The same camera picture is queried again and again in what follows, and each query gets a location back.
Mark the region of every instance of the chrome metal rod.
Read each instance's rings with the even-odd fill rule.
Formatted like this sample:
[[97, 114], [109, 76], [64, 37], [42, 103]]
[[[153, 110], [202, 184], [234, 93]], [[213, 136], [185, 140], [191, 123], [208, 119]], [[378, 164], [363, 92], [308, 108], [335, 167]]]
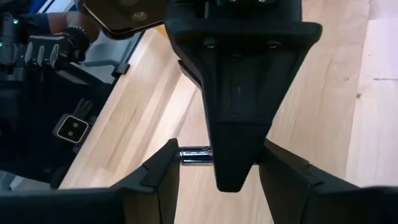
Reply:
[[180, 160], [183, 166], [212, 166], [213, 150], [210, 146], [181, 147]]

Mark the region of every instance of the wristband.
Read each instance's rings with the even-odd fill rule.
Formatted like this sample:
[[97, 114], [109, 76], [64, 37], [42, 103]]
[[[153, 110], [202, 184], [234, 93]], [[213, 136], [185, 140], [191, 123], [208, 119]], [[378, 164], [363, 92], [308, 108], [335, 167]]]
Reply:
[[80, 50], [83, 51], [88, 50], [88, 47], [90, 46], [90, 40], [83, 28], [71, 26], [67, 27], [62, 32], [64, 34], [72, 36], [76, 40], [77, 47]]

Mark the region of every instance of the smartphone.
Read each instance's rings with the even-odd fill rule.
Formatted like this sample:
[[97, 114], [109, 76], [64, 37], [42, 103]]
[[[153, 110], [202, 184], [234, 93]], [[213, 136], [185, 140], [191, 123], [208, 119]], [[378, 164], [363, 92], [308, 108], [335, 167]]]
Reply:
[[79, 0], [78, 8], [108, 37], [127, 39], [163, 23], [165, 0]]

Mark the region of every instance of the wooden floor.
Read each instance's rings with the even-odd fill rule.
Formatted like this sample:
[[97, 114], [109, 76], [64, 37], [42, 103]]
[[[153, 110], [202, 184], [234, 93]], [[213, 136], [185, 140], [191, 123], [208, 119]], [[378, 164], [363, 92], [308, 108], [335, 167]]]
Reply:
[[[303, 0], [323, 25], [275, 117], [271, 141], [358, 184], [398, 185], [398, 1]], [[169, 138], [207, 145], [200, 91], [167, 39], [149, 30], [62, 188], [109, 186]], [[218, 192], [211, 167], [183, 167], [176, 223], [272, 223], [257, 169], [238, 194]]]

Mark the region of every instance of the black glove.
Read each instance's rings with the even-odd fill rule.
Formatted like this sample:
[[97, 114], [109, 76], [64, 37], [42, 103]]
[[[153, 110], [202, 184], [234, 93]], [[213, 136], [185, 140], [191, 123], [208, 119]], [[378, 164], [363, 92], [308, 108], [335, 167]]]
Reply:
[[70, 62], [82, 62], [90, 46], [86, 34], [68, 27], [59, 34], [29, 37], [24, 61], [29, 69], [62, 70]]

